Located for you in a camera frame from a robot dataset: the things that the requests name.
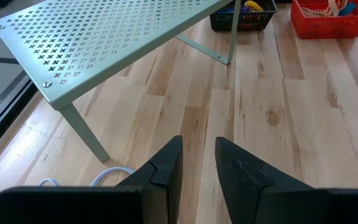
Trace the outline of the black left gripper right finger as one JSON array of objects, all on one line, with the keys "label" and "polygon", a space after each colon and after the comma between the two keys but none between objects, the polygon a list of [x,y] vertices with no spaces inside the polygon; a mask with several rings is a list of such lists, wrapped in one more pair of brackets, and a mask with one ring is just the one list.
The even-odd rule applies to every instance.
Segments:
[{"label": "black left gripper right finger", "polygon": [[312,189],[224,137],[216,138],[215,159],[232,224],[254,224],[260,196],[268,188],[279,192]]}]

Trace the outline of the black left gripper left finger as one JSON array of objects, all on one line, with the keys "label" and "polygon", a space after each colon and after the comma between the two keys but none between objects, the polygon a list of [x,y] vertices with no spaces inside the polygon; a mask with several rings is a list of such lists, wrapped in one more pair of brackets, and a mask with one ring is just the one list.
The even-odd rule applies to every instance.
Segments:
[{"label": "black left gripper left finger", "polygon": [[117,184],[129,190],[124,224],[177,224],[183,182],[183,138],[176,135]]}]

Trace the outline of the black plastic basket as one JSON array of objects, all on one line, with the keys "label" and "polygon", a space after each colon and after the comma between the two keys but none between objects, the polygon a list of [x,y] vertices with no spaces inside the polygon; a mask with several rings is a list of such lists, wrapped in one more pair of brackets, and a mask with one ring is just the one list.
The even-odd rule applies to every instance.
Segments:
[{"label": "black plastic basket", "polygon": [[[247,0],[241,0],[241,8]],[[253,0],[262,8],[262,12],[241,12],[237,23],[238,31],[263,30],[270,22],[272,16],[277,12],[277,6],[274,0]],[[225,32],[232,30],[232,21],[234,17],[235,0],[212,13],[209,18],[211,28],[216,32]]]}]

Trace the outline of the yellow spiral wrist keychain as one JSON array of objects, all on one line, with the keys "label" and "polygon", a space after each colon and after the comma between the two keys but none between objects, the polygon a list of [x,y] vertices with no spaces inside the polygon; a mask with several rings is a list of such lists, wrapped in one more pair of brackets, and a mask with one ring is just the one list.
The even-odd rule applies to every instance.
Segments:
[{"label": "yellow spiral wrist keychain", "polygon": [[247,0],[244,3],[248,11],[262,12],[263,8],[253,0]]}]

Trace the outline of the red-orange plastic basket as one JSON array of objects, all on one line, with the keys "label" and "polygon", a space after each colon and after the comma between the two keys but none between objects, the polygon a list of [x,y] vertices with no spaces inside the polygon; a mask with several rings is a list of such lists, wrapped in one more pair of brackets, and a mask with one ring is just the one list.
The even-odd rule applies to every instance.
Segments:
[{"label": "red-orange plastic basket", "polygon": [[358,0],[345,0],[355,8],[343,16],[335,16],[330,6],[339,0],[293,0],[291,23],[301,39],[340,39],[358,37]]}]

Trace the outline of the green perforated metal shelf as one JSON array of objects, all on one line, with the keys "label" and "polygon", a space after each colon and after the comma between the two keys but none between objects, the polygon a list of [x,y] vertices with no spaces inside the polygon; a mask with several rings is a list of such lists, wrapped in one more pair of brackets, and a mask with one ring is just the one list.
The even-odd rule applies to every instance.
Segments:
[{"label": "green perforated metal shelf", "polygon": [[46,0],[0,18],[0,38],[100,161],[108,153],[73,102],[172,38],[242,0]]}]

